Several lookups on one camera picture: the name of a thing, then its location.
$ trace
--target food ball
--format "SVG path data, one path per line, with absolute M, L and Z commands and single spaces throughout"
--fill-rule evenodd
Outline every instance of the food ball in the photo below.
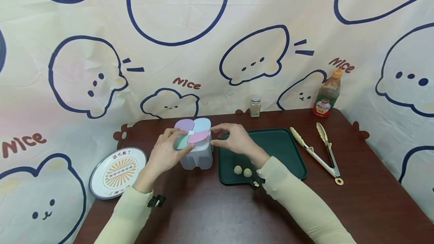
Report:
M 247 169 L 245 169 L 244 175 L 245 175 L 245 177 L 250 177 L 250 176 L 252 176 L 252 171 L 249 168 L 247 168 Z
M 241 168 L 241 166 L 235 166 L 234 168 L 234 173 L 235 174 L 241 174 L 243 172 L 243 169 Z

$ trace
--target person's left hand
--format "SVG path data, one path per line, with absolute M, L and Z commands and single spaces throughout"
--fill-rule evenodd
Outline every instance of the person's left hand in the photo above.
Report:
M 193 148 L 194 143 L 189 144 L 181 150 L 175 150 L 173 144 L 179 135 L 187 135 L 187 131 L 180 131 L 179 128 L 168 128 L 158 136 L 157 143 L 151 151 L 148 164 L 140 171 L 133 187 L 135 190 L 148 193 L 158 176 L 172 169 L 183 156 L 187 155 Z

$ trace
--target seasoning jar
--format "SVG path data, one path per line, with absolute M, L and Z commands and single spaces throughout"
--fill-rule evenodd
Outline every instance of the seasoning jar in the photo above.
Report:
M 257 95 L 252 95 L 250 98 L 250 116 L 252 118 L 259 117 L 261 112 L 261 98 Z

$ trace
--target arm sleeve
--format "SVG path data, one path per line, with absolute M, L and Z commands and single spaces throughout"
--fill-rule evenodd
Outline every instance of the arm sleeve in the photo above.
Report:
M 326 203 L 272 156 L 258 170 L 264 189 L 291 214 L 316 244 L 355 244 Z
M 148 202 L 153 194 L 126 188 L 95 244 L 134 244 L 151 213 Z

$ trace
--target plate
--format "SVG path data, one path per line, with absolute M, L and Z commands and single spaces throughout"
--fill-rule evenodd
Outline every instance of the plate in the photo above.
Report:
M 89 187 L 102 200 L 122 195 L 137 179 L 146 164 L 145 153 L 137 148 L 123 148 L 106 156 L 94 169 Z

